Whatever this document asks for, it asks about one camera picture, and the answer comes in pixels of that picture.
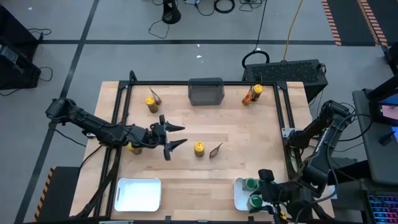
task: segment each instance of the keyboard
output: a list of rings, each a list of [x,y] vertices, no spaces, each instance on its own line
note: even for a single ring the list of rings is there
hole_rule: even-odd
[[[287,63],[267,63],[248,66],[255,80],[260,81],[261,77],[267,82],[288,80],[290,82],[318,81],[319,71],[312,60],[296,61]]]
[[[366,197],[373,223],[398,223],[398,194],[377,193],[376,198],[368,192]]]

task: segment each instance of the green cup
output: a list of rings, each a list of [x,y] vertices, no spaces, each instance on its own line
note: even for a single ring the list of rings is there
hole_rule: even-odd
[[[243,190],[256,190],[258,181],[253,178],[247,178],[243,182]]]
[[[262,198],[258,195],[252,195],[248,201],[249,210],[252,208],[261,208],[262,207]]]

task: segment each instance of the yellow cable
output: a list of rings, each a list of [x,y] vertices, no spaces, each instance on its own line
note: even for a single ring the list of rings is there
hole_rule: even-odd
[[[296,15],[294,15],[294,19],[293,19],[292,25],[290,26],[290,29],[289,29],[289,34],[287,35],[287,42],[286,42],[286,47],[285,47],[284,60],[286,60],[285,58],[286,58],[286,53],[287,53],[287,47],[289,46],[290,33],[292,32],[294,22],[296,21],[297,15],[299,14],[299,11],[300,11],[300,8],[301,8],[302,4],[303,4],[303,0],[300,0],[300,4],[298,5]]]

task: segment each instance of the orange striped tape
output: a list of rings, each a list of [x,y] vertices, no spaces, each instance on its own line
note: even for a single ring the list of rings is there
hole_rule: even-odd
[[[323,10],[325,12],[326,18],[328,19],[329,26],[331,29],[331,33],[333,35],[333,39],[335,40],[336,45],[341,46],[340,35],[338,34],[337,27],[335,21],[333,20],[333,15],[331,14],[329,4],[327,0],[322,0]]]
[[[36,212],[35,212],[35,215],[34,215],[34,218],[33,218],[33,222],[37,222],[37,220],[39,219],[40,211],[41,211],[41,209],[43,207],[43,203],[44,203],[44,199],[45,199],[45,194],[49,190],[51,177],[52,177],[52,174],[54,173],[56,168],[57,167],[51,167],[50,172],[49,172],[49,174],[47,176],[47,180],[45,181],[42,195],[40,196],[39,203],[37,204],[37,208],[36,208]]]
[[[362,15],[364,16],[366,23],[368,23],[368,28],[373,35],[373,39],[375,40],[376,45],[388,46],[386,36],[383,34],[383,31],[380,28],[380,25],[374,16],[372,9],[368,3],[368,0],[357,0],[359,8],[362,11]]]

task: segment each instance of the bottle cap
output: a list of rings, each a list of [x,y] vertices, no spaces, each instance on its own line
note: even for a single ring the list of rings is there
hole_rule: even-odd
[[[148,96],[145,98],[145,104],[146,105],[154,105],[155,104],[155,98],[153,96]]]
[[[255,85],[254,86],[254,92],[255,93],[257,93],[257,94],[260,94],[260,93],[262,93],[262,91],[264,90],[264,88],[262,87],[262,85]]]
[[[262,205],[262,198],[258,195],[253,195],[250,198],[250,204],[251,206],[253,206],[254,208],[260,208]]]
[[[257,181],[253,178],[247,178],[245,181],[248,188],[255,189],[257,187]]]
[[[203,142],[196,142],[193,148],[196,152],[202,152],[205,150],[205,144]]]

